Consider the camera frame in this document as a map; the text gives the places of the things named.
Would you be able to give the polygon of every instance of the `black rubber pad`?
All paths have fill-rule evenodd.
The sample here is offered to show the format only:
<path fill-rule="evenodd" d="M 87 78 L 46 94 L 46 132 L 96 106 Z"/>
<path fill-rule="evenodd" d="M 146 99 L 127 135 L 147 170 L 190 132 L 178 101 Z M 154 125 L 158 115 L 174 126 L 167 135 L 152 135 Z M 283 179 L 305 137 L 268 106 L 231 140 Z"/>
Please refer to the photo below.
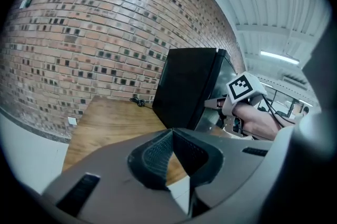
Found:
<path fill-rule="evenodd" d="M 246 147 L 245 149 L 242 150 L 242 152 L 247 153 L 247 154 L 259 155 L 261 157 L 265 157 L 265 155 L 268 153 L 268 150 Z"/>
<path fill-rule="evenodd" d="M 128 167 L 147 188 L 168 190 L 166 173 L 173 152 L 190 176 L 191 187 L 212 182 L 223 164 L 219 149 L 184 131 L 171 129 L 135 148 L 128 156 Z"/>
<path fill-rule="evenodd" d="M 56 206 L 69 215 L 76 217 L 99 180 L 98 176 L 86 174 Z"/>

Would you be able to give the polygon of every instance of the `black slot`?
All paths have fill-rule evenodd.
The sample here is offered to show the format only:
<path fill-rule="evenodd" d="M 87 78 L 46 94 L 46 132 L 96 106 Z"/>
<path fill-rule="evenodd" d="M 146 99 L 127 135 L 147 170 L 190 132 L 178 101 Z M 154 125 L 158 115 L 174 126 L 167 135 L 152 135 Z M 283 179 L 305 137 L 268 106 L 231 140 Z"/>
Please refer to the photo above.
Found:
<path fill-rule="evenodd" d="M 86 174 L 56 206 L 69 215 L 76 217 L 99 180 L 98 176 Z"/>
<path fill-rule="evenodd" d="M 265 157 L 265 155 L 268 153 L 268 150 L 246 147 L 245 149 L 242 150 L 242 152 L 247 153 L 247 154 L 254 154 L 254 155 L 259 155 L 261 157 Z"/>

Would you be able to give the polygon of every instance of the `black panel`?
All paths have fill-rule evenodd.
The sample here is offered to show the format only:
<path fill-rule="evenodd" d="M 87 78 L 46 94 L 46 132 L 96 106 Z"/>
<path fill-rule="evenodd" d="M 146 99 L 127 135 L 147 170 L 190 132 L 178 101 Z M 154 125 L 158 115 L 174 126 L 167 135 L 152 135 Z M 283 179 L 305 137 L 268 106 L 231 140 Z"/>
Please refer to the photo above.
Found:
<path fill-rule="evenodd" d="M 215 48 L 169 51 L 153 110 L 167 128 L 187 128 L 209 80 Z"/>
<path fill-rule="evenodd" d="M 204 90 L 198 99 L 198 103 L 193 112 L 193 116 L 187 125 L 187 129 L 195 130 L 198 122 L 205 110 L 204 102 L 210 98 L 211 93 L 214 91 L 214 87 L 219 79 L 219 73 L 222 68 L 222 65 L 228 65 L 227 60 L 225 59 L 227 52 L 220 49 L 214 59 L 212 69 L 209 73 L 208 81 L 205 83 Z"/>
<path fill-rule="evenodd" d="M 226 84 L 233 80 L 236 77 L 233 66 L 228 61 L 227 57 L 223 59 L 222 65 L 219 71 L 217 71 L 217 80 L 213 87 L 211 95 L 206 99 L 216 99 L 221 98 L 223 95 L 227 95 L 227 86 Z M 197 123 L 197 126 L 194 128 L 196 131 L 207 132 L 210 128 L 214 127 L 218 123 L 219 114 L 221 110 L 214 110 L 211 108 L 204 108 L 203 113 L 200 116 L 200 119 Z"/>
<path fill-rule="evenodd" d="M 98 176 L 86 174 L 56 206 L 69 215 L 76 217 L 99 180 Z"/>

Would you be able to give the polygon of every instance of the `ceiling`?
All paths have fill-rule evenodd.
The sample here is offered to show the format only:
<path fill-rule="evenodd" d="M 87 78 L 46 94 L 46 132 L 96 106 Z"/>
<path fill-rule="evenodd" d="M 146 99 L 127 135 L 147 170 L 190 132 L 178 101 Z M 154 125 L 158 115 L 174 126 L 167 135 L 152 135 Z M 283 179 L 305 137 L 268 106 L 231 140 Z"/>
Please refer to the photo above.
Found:
<path fill-rule="evenodd" d="M 327 0 L 216 1 L 233 28 L 246 69 L 275 89 L 317 105 L 301 68 L 331 17 Z M 300 63 L 296 66 L 261 56 L 260 51 L 292 57 Z M 299 84 L 283 81 L 285 76 Z"/>

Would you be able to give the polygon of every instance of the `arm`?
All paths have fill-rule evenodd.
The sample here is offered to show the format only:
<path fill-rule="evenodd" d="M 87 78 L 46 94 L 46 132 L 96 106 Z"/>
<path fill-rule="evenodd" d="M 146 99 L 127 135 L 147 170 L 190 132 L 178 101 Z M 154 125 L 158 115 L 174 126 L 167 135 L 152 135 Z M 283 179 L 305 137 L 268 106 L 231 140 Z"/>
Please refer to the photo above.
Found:
<path fill-rule="evenodd" d="M 274 140 L 277 132 L 281 129 L 281 126 L 271 114 L 261 112 L 245 103 L 238 103 L 233 110 L 233 114 L 244 121 L 244 131 L 249 131 L 269 140 Z M 279 115 L 276 115 L 276 117 L 284 126 L 293 125 L 282 119 Z"/>

